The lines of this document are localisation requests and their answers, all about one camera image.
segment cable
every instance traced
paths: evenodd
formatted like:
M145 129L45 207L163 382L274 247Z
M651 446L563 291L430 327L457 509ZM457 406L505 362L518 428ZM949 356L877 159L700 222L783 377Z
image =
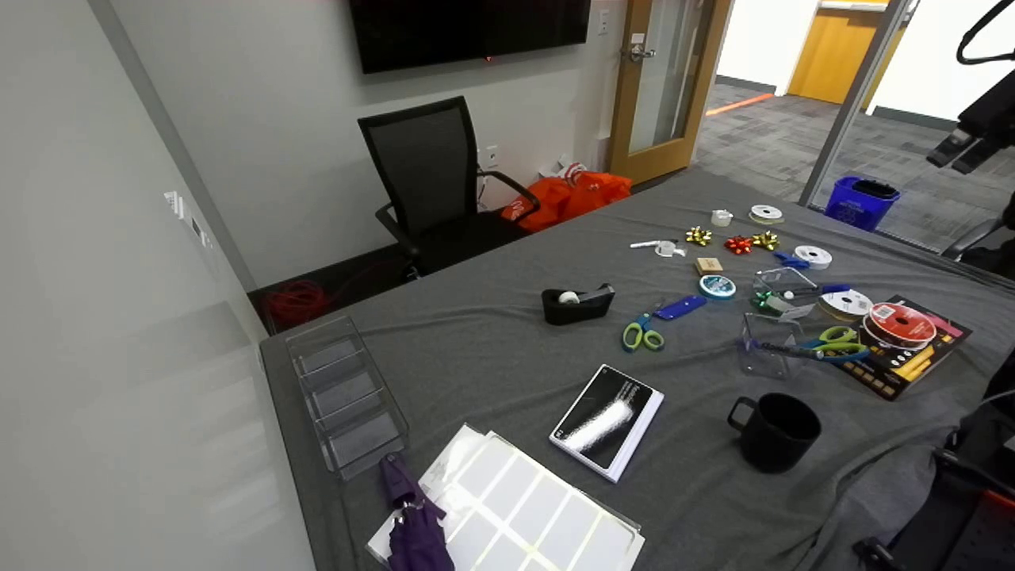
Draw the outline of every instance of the cable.
M986 11L957 41L956 60L964 68L989 62L989 60L1015 60L1013 54L993 54L993 56L969 56L964 48L998 17L1013 7L1013 0L998 0L993 11Z

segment floor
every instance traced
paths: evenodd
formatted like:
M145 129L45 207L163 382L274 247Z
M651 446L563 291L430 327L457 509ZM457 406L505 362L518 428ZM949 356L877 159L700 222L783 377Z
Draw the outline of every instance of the floor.
M717 79L694 166L795 202L836 125L837 105L779 97L765 90ZM845 173L902 191L879 230L942 252L971 225L997 217L1015 191L1015 150L997 151L971 173L934 168L928 151L953 129L942 119L861 113L831 179L812 207L825 210Z

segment purple object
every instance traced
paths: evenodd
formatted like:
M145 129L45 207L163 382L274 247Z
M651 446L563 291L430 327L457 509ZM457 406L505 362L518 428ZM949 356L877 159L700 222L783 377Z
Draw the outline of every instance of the purple object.
M384 457L381 479L387 501L401 509L392 531L392 557L394 571L453 571L443 542L443 510L424 499L417 476L403 466L401 457Z

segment table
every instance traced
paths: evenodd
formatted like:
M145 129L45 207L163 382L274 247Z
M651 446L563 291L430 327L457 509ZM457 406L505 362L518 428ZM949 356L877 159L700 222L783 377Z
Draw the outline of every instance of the table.
M757 230L747 217L753 202L769 199L725 179L687 170L631 199L266 339L263 365L318 569L378 569L365 542L387 514L374 473L339 483L323 470L289 358L295 336L349 324L405 418L411 466L421 473L462 422L498 431L604 509L642 522L649 545L638 569L849 569L849 545L861 536L893 538L922 504L934 479L931 450L979 400L1015 345L1013 285L781 202L783 225L775 227L781 245L805 242L836 255L825 274L812 274L818 282L849 282L874 299L903 291L963 321L973 336L894 404L823 362L805 362L786 382L747 374L736 345L747 295L661 324L669 336L662 353L626 353L619 331L631 318L694 291L692 256L719 256L736 282L775 267L765 252L732 256L719 245L726 235ZM714 210L732 210L736 219L714 230L711 247L689 247L689 261L628 247L708 225ZM619 289L606 318L567 327L542 321L542 289L599 282ZM545 437L599 362L665 393L619 485ZM771 391L795 393L825 422L803 464L779 476L754 473L726 424L736 395Z

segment wall-mounted tv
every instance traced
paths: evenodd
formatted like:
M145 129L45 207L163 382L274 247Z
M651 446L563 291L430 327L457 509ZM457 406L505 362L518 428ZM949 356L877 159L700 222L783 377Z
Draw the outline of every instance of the wall-mounted tv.
M584 44L591 0L349 0L365 74Z

